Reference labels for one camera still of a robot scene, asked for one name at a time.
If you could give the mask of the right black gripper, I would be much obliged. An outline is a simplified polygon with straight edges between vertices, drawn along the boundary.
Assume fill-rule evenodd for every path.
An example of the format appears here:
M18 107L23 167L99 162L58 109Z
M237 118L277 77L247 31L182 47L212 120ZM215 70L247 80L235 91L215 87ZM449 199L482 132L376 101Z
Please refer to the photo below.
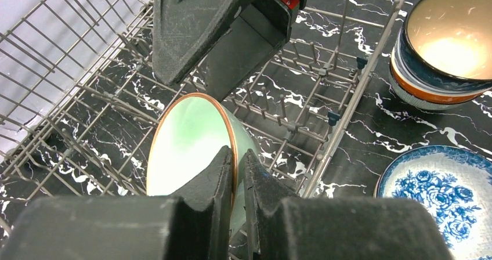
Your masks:
M286 43L289 9L303 10L307 3L281 1L287 7L248 6L253 0L154 0L155 76L167 86L179 84L211 50L205 92L222 101Z

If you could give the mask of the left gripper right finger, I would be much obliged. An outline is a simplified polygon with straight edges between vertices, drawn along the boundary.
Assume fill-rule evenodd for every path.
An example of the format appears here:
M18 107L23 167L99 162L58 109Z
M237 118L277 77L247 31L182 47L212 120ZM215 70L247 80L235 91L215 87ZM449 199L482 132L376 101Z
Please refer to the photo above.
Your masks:
M244 157L249 259L451 259L428 211L407 198L301 198Z

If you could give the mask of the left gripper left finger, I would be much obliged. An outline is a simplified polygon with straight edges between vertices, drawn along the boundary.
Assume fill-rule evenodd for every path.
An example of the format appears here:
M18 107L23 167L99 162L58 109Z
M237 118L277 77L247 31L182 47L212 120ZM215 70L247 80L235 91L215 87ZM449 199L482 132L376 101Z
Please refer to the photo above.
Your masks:
M2 259L227 259L232 151L169 196L58 196L23 210Z

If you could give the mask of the green celadon bowl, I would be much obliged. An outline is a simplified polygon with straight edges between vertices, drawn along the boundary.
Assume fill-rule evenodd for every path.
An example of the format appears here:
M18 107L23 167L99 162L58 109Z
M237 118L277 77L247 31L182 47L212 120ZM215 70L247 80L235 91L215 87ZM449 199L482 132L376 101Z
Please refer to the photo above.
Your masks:
M194 92L171 104L154 134L146 169L146 194L165 196L203 171L218 151L228 146L232 159L230 236L246 220L242 159L259 145L234 114L211 96Z

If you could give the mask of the blue floral bowl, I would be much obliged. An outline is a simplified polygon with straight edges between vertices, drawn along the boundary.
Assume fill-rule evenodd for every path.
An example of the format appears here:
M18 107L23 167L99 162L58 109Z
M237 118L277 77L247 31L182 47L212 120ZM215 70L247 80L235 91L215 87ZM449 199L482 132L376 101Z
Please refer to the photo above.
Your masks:
M431 145L409 150L383 171L375 197L410 198L433 216L454 259L491 259L491 161Z

